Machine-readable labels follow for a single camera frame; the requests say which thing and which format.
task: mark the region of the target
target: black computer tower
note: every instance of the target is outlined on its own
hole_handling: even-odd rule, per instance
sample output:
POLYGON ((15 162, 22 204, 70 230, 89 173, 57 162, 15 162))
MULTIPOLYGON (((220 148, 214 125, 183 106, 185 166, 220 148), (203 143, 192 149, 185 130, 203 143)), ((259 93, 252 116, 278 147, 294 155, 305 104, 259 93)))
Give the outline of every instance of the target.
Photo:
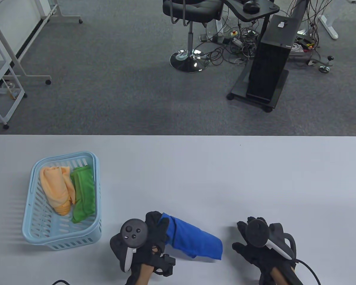
POLYGON ((274 15, 257 47, 247 96, 269 102, 284 70, 297 34, 298 20, 274 15))

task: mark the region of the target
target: black glove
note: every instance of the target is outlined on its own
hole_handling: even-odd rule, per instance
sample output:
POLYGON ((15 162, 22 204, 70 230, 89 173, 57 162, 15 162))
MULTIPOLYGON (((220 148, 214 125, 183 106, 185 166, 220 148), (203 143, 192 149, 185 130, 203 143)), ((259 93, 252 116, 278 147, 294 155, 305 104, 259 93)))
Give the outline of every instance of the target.
MULTIPOLYGON (((254 217, 248 218, 248 223, 254 220, 254 217)), ((259 217, 259 220, 262 220, 266 223, 264 218, 259 217)), ((277 253, 274 249, 269 249, 266 246, 264 247, 254 247, 246 239, 245 230, 247 224, 243 221, 237 223, 237 228, 244 240, 247 242, 247 245, 241 243, 233 243, 232 248, 240 254, 246 261, 250 264, 257 266, 261 271, 260 284, 275 284, 273 278, 270 275, 270 272, 274 267, 284 275, 285 279, 292 285, 303 285, 302 282, 298 279, 292 268, 295 268, 295 261, 288 260, 277 253)))
POLYGON ((172 273, 172 266, 175 265, 175 259, 167 256, 160 257, 165 251, 165 243, 167 241, 167 229, 169 227, 169 219, 163 218, 160 212, 149 212, 145 216, 145 223, 148 226, 148 238, 145 244, 138 248, 136 253, 133 254, 131 276, 128 278, 126 285, 133 285, 136 283, 140 276, 141 264, 154 266, 154 272, 161 269, 164 275, 168 276, 167 271, 170 269, 172 273))

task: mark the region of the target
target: vr controller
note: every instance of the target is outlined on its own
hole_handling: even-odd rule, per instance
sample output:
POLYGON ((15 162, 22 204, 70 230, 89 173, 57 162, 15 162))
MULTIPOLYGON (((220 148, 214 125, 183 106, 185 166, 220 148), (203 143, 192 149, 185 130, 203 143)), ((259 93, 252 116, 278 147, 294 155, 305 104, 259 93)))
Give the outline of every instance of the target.
MULTIPOLYGON (((148 226, 140 219, 130 219, 126 221, 120 233, 113 236, 110 240, 110 246, 113 253, 120 260, 120 268, 123 272, 130 270, 133 261, 133 255, 137 249, 142 247, 148 239, 148 226)), ((175 258, 168 254, 163 256, 153 256, 150 261, 155 267, 154 272, 165 277, 173 274, 175 258)))
POLYGON ((255 247, 266 246, 288 260, 296 259, 295 241, 292 235, 284 232, 280 223, 268 226, 263 220, 252 220, 246 227, 245 235, 248 242, 255 247), (290 246, 285 243, 285 239, 289 241, 290 246))

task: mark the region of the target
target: computer mouse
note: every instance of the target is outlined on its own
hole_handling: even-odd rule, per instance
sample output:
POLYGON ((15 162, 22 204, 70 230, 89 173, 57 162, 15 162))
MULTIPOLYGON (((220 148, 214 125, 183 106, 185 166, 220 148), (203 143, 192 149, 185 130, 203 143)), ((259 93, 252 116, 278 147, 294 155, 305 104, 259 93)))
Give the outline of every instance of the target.
POLYGON ((260 12, 260 6, 254 0, 248 1, 244 4, 243 11, 248 14, 256 14, 260 12))

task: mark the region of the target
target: light blue plastic basket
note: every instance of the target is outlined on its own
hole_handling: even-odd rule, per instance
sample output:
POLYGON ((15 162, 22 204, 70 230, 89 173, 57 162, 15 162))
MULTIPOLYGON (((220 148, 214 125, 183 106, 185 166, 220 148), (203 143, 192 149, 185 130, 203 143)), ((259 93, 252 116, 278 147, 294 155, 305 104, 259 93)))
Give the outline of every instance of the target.
POLYGON ((96 243, 102 235, 99 181, 99 161, 91 152, 77 152, 38 161, 31 171, 22 223, 22 234, 26 241, 34 245, 48 246, 55 251, 96 243), (76 167, 85 165, 93 169, 96 213, 74 224, 71 222, 73 206, 66 216, 58 215, 50 206, 41 187, 39 172, 42 167, 69 166, 72 171, 76 167))

